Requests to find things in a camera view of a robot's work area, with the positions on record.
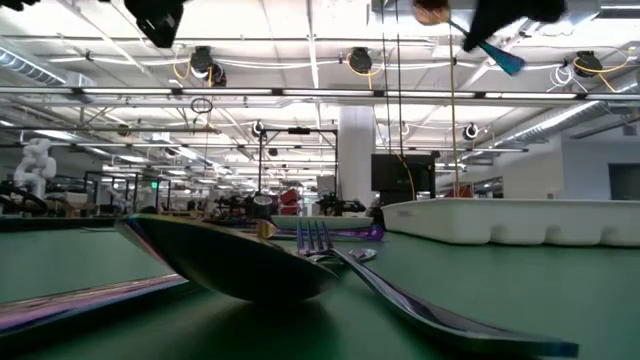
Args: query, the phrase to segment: black monitor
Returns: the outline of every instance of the black monitor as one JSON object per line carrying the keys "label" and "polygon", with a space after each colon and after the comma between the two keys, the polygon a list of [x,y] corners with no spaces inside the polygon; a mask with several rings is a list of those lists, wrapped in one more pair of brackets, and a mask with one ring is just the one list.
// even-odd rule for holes
{"label": "black monitor", "polygon": [[406,168],[395,154],[372,154],[371,191],[379,191],[385,204],[410,201],[413,199],[411,172],[415,192],[429,191],[431,197],[435,197],[435,157],[405,155],[404,162]]}

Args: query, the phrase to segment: silver fork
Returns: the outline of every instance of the silver fork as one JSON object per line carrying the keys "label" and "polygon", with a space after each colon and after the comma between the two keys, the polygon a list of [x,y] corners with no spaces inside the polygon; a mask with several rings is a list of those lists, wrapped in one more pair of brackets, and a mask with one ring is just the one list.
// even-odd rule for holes
{"label": "silver fork", "polygon": [[317,222],[314,222],[313,227],[311,222],[307,222],[306,232],[309,235],[309,247],[307,248],[304,238],[305,229],[302,222],[298,220],[296,239],[298,253],[304,256],[323,255],[339,259],[354,271],[392,310],[427,336],[471,352],[551,357],[578,356],[578,344],[484,324],[402,290],[358,263],[357,260],[336,249],[324,222],[321,227],[322,234],[318,229]]}

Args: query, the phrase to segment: black cable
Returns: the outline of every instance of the black cable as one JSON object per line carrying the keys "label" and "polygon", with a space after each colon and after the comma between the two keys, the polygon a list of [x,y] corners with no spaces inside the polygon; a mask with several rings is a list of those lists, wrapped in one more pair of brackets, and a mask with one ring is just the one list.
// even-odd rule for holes
{"label": "black cable", "polygon": [[387,98],[387,132],[389,135],[389,154],[391,155],[391,110],[389,109],[389,79],[387,76],[387,47],[384,39],[384,1],[380,1],[380,12],[382,13],[382,66],[384,66],[384,86],[385,97]]}
{"label": "black cable", "polygon": [[[396,24],[400,28],[398,16],[398,2],[396,1]],[[402,149],[402,69],[400,68],[400,31],[396,31],[396,52],[398,53],[398,116],[400,118],[400,157],[404,161],[404,150]]]}

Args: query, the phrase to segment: white column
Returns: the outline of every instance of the white column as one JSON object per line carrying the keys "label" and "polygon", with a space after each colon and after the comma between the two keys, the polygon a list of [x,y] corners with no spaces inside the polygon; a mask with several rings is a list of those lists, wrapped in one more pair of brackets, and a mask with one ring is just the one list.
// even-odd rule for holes
{"label": "white column", "polygon": [[373,107],[342,107],[338,125],[338,174],[343,200],[358,199],[367,207],[373,201],[371,154],[375,146]]}

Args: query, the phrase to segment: green table surface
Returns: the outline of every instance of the green table surface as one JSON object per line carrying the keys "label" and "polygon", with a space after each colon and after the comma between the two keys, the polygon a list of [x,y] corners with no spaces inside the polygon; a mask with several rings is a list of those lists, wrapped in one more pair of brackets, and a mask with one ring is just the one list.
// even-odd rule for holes
{"label": "green table surface", "polygon": [[[577,342],[580,359],[640,356],[640,250],[456,246],[400,234],[368,246],[379,252],[370,268],[437,305]],[[340,268],[337,273],[337,287],[298,305],[263,307],[203,291],[140,309],[26,357],[475,358],[434,344],[389,312],[355,274]]]}

